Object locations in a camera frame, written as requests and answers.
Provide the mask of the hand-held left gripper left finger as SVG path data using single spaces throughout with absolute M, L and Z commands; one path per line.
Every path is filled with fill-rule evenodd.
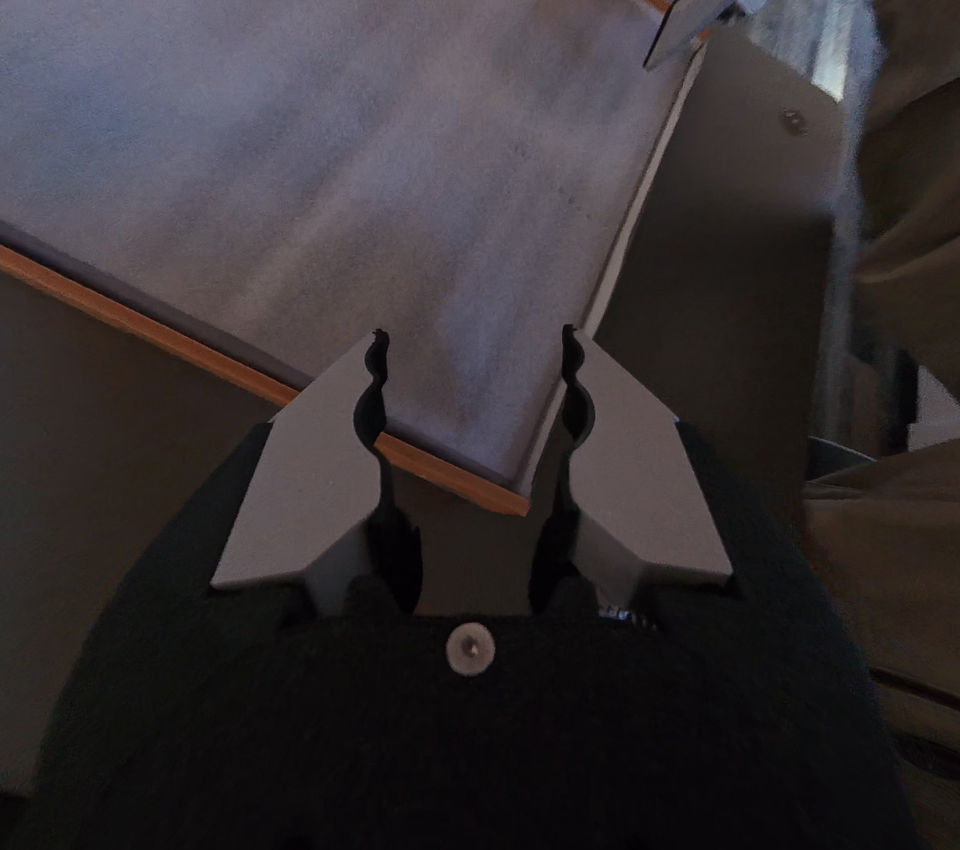
M 354 580 L 374 574 L 403 614 L 414 612 L 422 538 L 376 443 L 389 346 L 385 330 L 370 332 L 274 416 L 213 589 L 296 583 L 320 615 L 333 616 Z

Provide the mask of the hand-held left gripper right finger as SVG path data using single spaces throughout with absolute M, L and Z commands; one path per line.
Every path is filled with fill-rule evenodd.
M 622 610 L 654 587 L 723 591 L 733 565 L 675 413 L 582 329 L 561 334 L 571 444 L 534 551 L 533 614 L 574 575 Z

